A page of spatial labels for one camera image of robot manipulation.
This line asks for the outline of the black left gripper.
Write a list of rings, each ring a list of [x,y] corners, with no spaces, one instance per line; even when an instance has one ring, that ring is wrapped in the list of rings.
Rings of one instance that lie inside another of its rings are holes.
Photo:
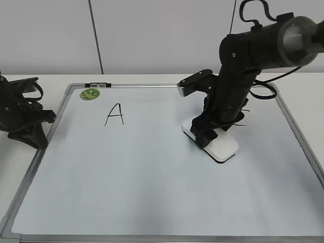
[[[17,87],[1,76],[1,130],[8,138],[25,143],[35,149],[45,149],[48,140],[41,123],[53,123],[56,114],[44,110],[40,100],[44,92],[37,83],[37,91],[21,94]]]

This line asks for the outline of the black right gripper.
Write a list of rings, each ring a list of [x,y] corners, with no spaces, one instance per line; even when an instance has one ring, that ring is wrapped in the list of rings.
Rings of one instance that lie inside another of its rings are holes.
[[[250,64],[222,64],[203,113],[191,122],[190,132],[200,149],[218,137],[213,129],[232,126],[260,72]]]

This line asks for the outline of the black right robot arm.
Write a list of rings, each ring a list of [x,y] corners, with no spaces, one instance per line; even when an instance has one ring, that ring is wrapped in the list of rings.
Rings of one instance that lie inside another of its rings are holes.
[[[242,108],[256,77],[265,69],[300,68],[323,53],[323,22],[298,16],[251,31],[229,34],[220,44],[218,75],[205,69],[192,76],[195,88],[205,92],[204,109],[190,131],[201,149],[244,118]]]

